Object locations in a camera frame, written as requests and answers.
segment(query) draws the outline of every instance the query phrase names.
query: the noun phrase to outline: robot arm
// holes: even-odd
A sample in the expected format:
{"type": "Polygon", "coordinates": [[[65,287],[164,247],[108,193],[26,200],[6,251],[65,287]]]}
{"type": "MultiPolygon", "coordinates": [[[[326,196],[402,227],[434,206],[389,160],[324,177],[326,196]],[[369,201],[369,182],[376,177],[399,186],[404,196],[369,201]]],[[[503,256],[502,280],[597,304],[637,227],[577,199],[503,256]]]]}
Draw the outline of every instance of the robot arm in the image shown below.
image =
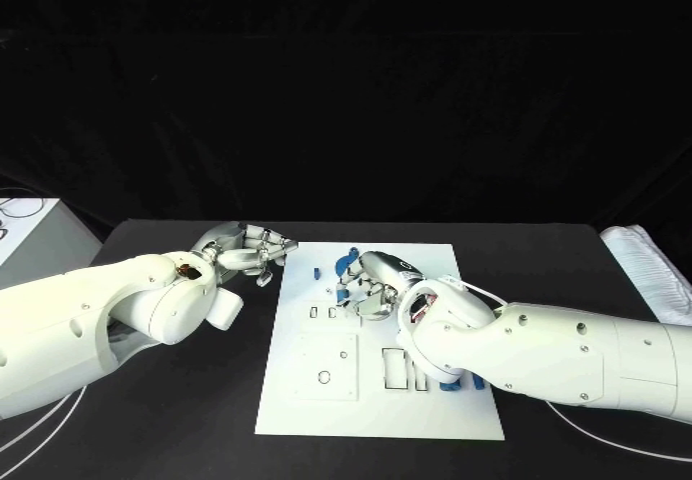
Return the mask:
{"type": "Polygon", "coordinates": [[[493,311],[447,276],[388,286],[396,341],[441,383],[470,370],[507,392],[692,422],[691,328],[520,303],[493,311]]]}
{"type": "Polygon", "coordinates": [[[1,290],[0,418],[58,400],[144,348],[180,342],[205,318],[226,330],[242,300],[218,285],[242,271],[264,286],[268,261],[283,264],[296,248],[275,232],[231,222],[190,252],[143,255],[1,290]]]}

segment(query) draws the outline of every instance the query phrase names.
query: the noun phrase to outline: white wire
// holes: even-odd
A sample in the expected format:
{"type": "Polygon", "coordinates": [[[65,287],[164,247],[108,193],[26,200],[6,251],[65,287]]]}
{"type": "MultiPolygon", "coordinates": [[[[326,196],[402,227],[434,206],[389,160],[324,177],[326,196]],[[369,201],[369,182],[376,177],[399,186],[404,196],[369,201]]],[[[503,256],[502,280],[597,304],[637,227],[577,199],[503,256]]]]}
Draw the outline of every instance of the white wire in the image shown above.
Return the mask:
{"type": "Polygon", "coordinates": [[[483,294],[486,297],[490,297],[503,307],[507,305],[507,302],[494,294],[492,294],[490,292],[486,292],[486,290],[483,290],[481,288],[476,287],[474,285],[471,285],[470,283],[464,282],[463,280],[460,280],[460,282],[471,289],[471,290],[476,290],[480,294],[483,294]]]}
{"type": "Polygon", "coordinates": [[[0,452],[3,452],[4,450],[7,450],[27,435],[29,433],[33,432],[33,430],[36,429],[36,427],[50,418],[50,416],[53,415],[53,413],[58,411],[58,409],[62,407],[62,405],[65,404],[65,402],[68,401],[68,398],[72,396],[72,393],[61,400],[61,403],[58,403],[58,405],[50,409],[50,411],[43,415],[43,417],[40,418],[40,420],[24,430],[24,432],[17,435],[17,437],[14,438],[14,440],[9,441],[3,447],[0,448],[0,452]]]}
{"type": "Polygon", "coordinates": [[[604,438],[598,437],[594,435],[591,432],[587,432],[564,415],[559,413],[558,409],[552,406],[551,402],[545,402],[548,406],[551,407],[552,411],[558,414],[558,417],[584,434],[588,435],[594,440],[598,440],[600,442],[608,444],[613,447],[621,448],[623,450],[627,450],[630,452],[639,453],[642,455],[649,455],[650,457],[656,458],[663,458],[665,460],[675,460],[678,462],[692,462],[692,458],[688,457],[675,457],[672,455],[663,455],[662,453],[654,453],[654,452],[647,452],[646,450],[639,450],[636,448],[627,447],[626,445],[620,445],[616,442],[611,442],[610,440],[605,440],[604,438]]]}
{"type": "Polygon", "coordinates": [[[22,461],[3,473],[3,475],[0,475],[0,480],[3,480],[3,478],[7,477],[7,475],[24,464],[24,462],[33,457],[33,455],[36,455],[37,451],[43,448],[43,446],[46,445],[46,443],[50,441],[50,439],[53,438],[55,434],[58,433],[58,431],[61,430],[62,426],[65,425],[65,422],[68,421],[69,419],[69,416],[72,415],[72,412],[75,411],[75,408],[76,406],[79,405],[79,400],[82,399],[84,397],[84,392],[86,390],[86,387],[82,387],[82,391],[79,392],[79,396],[76,397],[76,400],[75,400],[75,404],[72,405],[72,408],[69,409],[69,412],[68,414],[65,415],[65,418],[62,419],[62,422],[59,423],[59,425],[55,427],[55,430],[52,431],[50,435],[48,436],[48,438],[43,440],[43,442],[40,443],[40,445],[33,449],[32,453],[22,459],[22,461]]]}

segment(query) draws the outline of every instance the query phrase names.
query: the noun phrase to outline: circular hole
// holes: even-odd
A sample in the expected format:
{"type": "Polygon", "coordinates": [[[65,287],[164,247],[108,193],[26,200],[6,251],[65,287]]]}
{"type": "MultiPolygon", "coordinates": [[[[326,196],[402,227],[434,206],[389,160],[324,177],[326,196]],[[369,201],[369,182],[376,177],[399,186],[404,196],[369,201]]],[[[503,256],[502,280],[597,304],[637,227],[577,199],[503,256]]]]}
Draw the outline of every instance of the circular hole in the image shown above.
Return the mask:
{"type": "Polygon", "coordinates": [[[323,370],[317,374],[317,380],[320,381],[321,384],[329,383],[330,377],[332,377],[332,375],[329,374],[329,372],[326,370],[323,370]]]}
{"type": "Polygon", "coordinates": [[[84,334],[82,326],[79,325],[79,322],[75,319],[69,321],[69,329],[72,330],[75,337],[82,338],[82,334],[84,334]]]}

